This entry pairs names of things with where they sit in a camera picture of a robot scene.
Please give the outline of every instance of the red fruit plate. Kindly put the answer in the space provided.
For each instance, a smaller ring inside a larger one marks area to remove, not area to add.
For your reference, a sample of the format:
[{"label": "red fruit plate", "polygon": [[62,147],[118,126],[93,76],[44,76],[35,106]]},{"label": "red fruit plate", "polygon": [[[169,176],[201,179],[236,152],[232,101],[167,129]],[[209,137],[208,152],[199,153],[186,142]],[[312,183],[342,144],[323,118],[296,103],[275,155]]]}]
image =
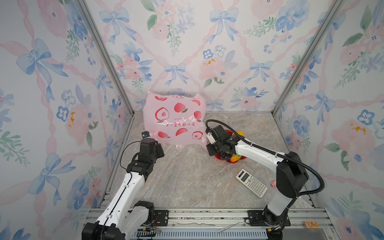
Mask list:
[{"label": "red fruit plate", "polygon": [[[231,132],[231,131],[229,131],[229,130],[225,130],[227,133],[229,133],[229,134],[233,134],[233,132]],[[221,159],[220,158],[220,155],[219,154],[216,154],[215,155],[215,157],[218,159],[218,160],[221,160],[221,161],[225,161],[224,159]]]}]

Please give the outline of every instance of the calculator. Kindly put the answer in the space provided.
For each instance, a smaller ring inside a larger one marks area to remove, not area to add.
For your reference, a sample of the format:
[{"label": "calculator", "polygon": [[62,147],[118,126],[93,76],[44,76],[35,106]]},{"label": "calculator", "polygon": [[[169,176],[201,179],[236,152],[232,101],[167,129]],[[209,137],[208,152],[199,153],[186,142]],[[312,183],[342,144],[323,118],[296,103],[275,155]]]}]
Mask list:
[{"label": "calculator", "polygon": [[267,191],[266,185],[262,184],[261,181],[257,180],[245,169],[242,169],[237,175],[236,178],[249,188],[256,196],[262,198],[264,193]]}]

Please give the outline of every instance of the wallpapered wall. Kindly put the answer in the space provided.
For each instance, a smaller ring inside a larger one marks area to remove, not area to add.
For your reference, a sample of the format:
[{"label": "wallpapered wall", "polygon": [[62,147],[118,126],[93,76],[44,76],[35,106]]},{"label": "wallpapered wall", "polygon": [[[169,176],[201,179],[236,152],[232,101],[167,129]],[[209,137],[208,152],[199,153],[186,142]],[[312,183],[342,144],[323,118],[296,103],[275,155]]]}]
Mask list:
[{"label": "wallpapered wall", "polygon": [[72,1],[3,1],[0,22],[0,239],[74,239],[128,113]]},{"label": "wallpapered wall", "polygon": [[135,110],[150,90],[270,111],[332,0],[86,2]]},{"label": "wallpapered wall", "polygon": [[384,239],[383,55],[384,1],[347,0],[275,116],[343,240]]}]

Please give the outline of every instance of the pink pillow package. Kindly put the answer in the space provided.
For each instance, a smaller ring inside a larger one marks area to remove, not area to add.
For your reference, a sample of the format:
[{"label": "pink pillow package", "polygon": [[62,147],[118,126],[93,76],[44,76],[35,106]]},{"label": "pink pillow package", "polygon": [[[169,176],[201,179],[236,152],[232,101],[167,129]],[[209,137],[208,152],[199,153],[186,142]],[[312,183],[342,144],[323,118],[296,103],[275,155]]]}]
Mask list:
[{"label": "pink pillow package", "polygon": [[144,127],[152,138],[176,146],[207,145],[205,135],[205,101],[199,94],[188,98],[162,96],[148,92],[143,109]]}]

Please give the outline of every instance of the gray marble surface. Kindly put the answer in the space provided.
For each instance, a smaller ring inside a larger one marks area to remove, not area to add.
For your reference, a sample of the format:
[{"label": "gray marble surface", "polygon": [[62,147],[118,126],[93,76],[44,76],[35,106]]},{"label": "gray marble surface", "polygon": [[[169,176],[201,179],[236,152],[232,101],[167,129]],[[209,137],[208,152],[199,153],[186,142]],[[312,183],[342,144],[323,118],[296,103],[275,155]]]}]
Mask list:
[{"label": "gray marble surface", "polygon": [[[205,120],[217,119],[232,128],[243,131],[251,141],[281,152],[288,152],[284,140],[271,114],[256,113],[207,113]],[[144,131],[143,116],[137,113],[127,142],[141,139]],[[153,202],[156,207],[220,207],[264,208],[272,199],[276,188],[270,186],[275,174],[268,168],[244,159],[230,164],[210,157],[200,145],[163,145],[165,157],[156,161],[153,172],[139,191],[133,204],[139,200]],[[139,151],[139,143],[129,146],[122,158],[126,167]],[[264,183],[268,190],[260,199],[241,184],[235,175],[244,168]],[[119,167],[111,188],[115,195],[126,171]],[[298,199],[293,207],[311,207],[307,199]]]}]

